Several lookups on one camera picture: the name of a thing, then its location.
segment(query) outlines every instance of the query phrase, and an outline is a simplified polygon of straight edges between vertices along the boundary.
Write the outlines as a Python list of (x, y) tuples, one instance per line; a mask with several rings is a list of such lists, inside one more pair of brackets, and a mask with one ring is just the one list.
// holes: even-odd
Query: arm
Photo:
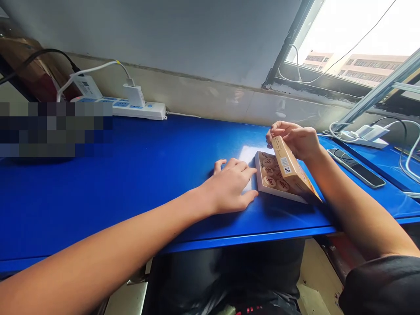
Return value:
[(276, 122), (267, 134), (267, 142), (279, 135), (305, 162), (344, 232), (367, 260), (388, 255), (420, 257), (419, 249), (403, 228), (319, 144), (315, 129)]
[(231, 159), (215, 164), (200, 187), (94, 234), (0, 283), (9, 314), (84, 314), (190, 225), (213, 214), (244, 210), (258, 195), (241, 195), (256, 169)]

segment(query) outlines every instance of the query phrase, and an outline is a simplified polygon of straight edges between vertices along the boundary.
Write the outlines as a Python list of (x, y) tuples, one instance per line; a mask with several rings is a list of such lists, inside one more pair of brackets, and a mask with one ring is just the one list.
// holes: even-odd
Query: sky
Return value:
[[(379, 20), (392, 0), (325, 0), (299, 49), (347, 53)], [(420, 1), (397, 0), (376, 28), (351, 52), (409, 56), (420, 48)]]

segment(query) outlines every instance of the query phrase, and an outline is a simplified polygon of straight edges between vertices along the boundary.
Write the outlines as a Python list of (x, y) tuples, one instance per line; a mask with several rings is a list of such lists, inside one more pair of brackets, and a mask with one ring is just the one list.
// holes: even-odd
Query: blue desk surface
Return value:
[[(218, 159), (253, 165), (256, 151), (272, 151), (266, 147), (266, 127), (233, 122), (115, 117), (113, 130), (112, 157), (37, 166), (0, 162), (0, 273), (29, 266), (199, 186)], [(338, 147), (320, 141), (326, 148)], [(389, 182), (372, 190), (350, 177), (400, 223), (420, 221), (420, 204)], [(255, 177), (246, 189), (251, 188), (256, 189)], [(335, 229), (329, 217), (324, 207), (261, 192), (246, 211), (199, 222), (164, 251), (330, 233)]]
[[(401, 170), (399, 166), (401, 152), (394, 149), (393, 146), (387, 146), (382, 150), (378, 150), (343, 142), (340, 142), (340, 145), (402, 191), (420, 193), (420, 185)], [(403, 164), (405, 164), (406, 158), (407, 155), (403, 155)], [(420, 163), (416, 160), (411, 159), (410, 168), (414, 173), (420, 174)]]

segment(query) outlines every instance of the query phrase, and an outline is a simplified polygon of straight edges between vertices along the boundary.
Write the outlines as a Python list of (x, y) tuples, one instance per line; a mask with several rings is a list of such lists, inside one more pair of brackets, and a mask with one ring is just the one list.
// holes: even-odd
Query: white power strip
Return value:
[(72, 103), (112, 103), (114, 116), (138, 117), (153, 120), (165, 120), (166, 106), (163, 103), (146, 102), (146, 106), (130, 105), (126, 98), (103, 97), (100, 99), (79, 96), (71, 100)]
[[(343, 140), (354, 140), (354, 136), (352, 136), (351, 131), (342, 131), (340, 138), (342, 138)], [(359, 144), (359, 145), (363, 145), (366, 147), (374, 147), (377, 149), (383, 149), (384, 147), (386, 147), (387, 145), (389, 145), (388, 142), (378, 138), (375, 141), (369, 141), (366, 140), (362, 137), (358, 138), (357, 141), (352, 142), (351, 144)]]

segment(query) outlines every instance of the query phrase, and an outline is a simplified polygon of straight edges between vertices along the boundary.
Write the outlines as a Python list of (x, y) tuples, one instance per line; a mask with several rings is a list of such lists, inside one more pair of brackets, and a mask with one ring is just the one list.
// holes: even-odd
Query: building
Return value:
[(315, 70), (322, 70), (324, 71), (327, 69), (326, 65), (329, 59), (334, 54), (331, 52), (313, 52), (311, 51), (309, 55), (306, 57), (305, 61), (303, 62), (303, 66), (315, 69)]
[(409, 56), (353, 54), (338, 61), (340, 57), (330, 52), (311, 51), (302, 65), (321, 71), (326, 71), (332, 67), (328, 71), (329, 74), (375, 87)]
[(409, 56), (351, 55), (337, 75), (369, 86), (377, 86)]

